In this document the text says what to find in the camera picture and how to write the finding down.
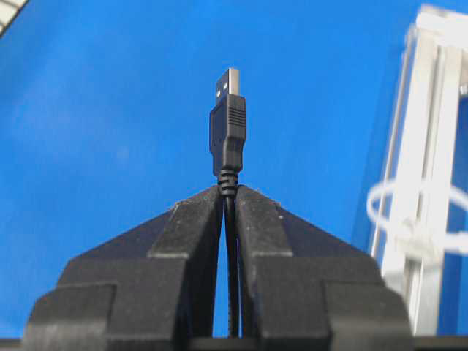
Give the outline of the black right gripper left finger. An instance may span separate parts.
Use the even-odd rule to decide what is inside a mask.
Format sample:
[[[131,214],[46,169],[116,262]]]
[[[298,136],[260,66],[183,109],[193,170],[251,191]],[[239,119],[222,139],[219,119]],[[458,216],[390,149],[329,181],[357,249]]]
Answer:
[[[25,350],[180,350],[210,336],[222,226],[216,187],[70,260],[34,305]]]

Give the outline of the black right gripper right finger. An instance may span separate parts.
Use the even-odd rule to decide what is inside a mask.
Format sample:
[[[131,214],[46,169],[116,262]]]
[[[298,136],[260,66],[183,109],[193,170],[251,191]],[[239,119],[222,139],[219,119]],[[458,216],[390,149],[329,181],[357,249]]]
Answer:
[[[260,350],[411,350],[409,317],[373,258],[238,189],[242,322]]]

